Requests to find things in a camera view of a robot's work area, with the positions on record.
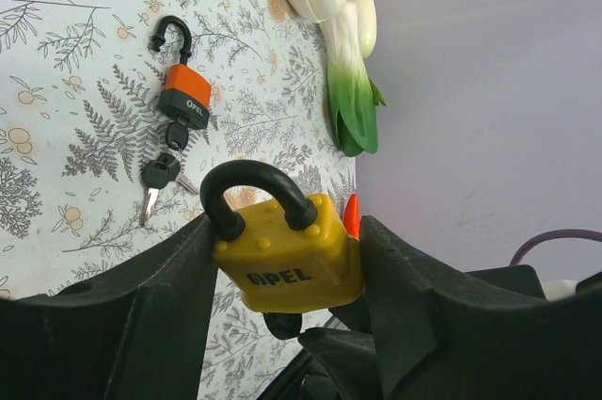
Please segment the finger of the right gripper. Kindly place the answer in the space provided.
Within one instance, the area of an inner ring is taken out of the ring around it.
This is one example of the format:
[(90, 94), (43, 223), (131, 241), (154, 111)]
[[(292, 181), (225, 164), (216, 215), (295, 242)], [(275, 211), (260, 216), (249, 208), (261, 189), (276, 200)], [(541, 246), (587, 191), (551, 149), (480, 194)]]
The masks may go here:
[(382, 399), (370, 315), (365, 308), (334, 308), (325, 327), (301, 336), (303, 350), (260, 399)]

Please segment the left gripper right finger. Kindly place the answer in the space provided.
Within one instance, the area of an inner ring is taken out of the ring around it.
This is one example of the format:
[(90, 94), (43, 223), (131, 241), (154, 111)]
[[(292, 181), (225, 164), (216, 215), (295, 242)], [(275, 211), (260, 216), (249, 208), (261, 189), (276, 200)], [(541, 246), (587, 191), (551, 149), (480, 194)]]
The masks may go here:
[(601, 292), (558, 301), (478, 280), (372, 216), (361, 263), (387, 399), (597, 399)]

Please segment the black-headed keys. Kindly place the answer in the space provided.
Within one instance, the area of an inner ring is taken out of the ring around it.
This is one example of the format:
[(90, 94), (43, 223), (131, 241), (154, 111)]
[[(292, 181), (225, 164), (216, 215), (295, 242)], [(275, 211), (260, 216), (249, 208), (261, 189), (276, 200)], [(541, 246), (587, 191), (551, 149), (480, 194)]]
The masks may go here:
[(149, 161), (141, 173), (145, 186), (145, 199), (141, 208), (139, 224), (145, 227), (158, 200), (159, 193), (169, 183), (177, 182), (188, 192), (198, 194), (198, 188), (182, 173), (182, 152), (188, 144), (189, 130), (184, 118), (172, 121), (166, 128), (165, 143), (171, 152), (162, 152), (156, 159)]

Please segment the yellow padlock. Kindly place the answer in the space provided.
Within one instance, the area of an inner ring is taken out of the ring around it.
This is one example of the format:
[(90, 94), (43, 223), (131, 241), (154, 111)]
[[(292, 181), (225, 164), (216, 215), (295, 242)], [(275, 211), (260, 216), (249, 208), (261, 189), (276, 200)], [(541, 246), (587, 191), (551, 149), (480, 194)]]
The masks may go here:
[(359, 243), (326, 194), (304, 194), (269, 164), (233, 160), (205, 176), (200, 202), (216, 233), (215, 262), (274, 337), (295, 338), (304, 313), (362, 294)]

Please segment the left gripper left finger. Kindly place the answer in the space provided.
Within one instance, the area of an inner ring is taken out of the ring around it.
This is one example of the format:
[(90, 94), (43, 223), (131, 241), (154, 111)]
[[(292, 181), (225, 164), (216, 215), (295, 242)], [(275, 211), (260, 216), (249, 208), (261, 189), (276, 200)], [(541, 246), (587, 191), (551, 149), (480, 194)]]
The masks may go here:
[(5, 399), (194, 399), (217, 268), (205, 216), (54, 296), (1, 303)]

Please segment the orange padlock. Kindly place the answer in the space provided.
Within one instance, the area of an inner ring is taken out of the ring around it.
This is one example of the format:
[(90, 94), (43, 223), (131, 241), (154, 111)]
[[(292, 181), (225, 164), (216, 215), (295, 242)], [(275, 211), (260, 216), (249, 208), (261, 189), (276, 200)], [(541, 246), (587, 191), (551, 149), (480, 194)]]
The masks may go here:
[(173, 15), (163, 17), (150, 38), (150, 48), (154, 52), (160, 51), (166, 42), (165, 34), (170, 25), (176, 26), (182, 33), (180, 62), (167, 73), (158, 108), (167, 117), (181, 121), (192, 130), (204, 129), (210, 117), (212, 87), (201, 74), (187, 65), (192, 55), (192, 34), (187, 24)]

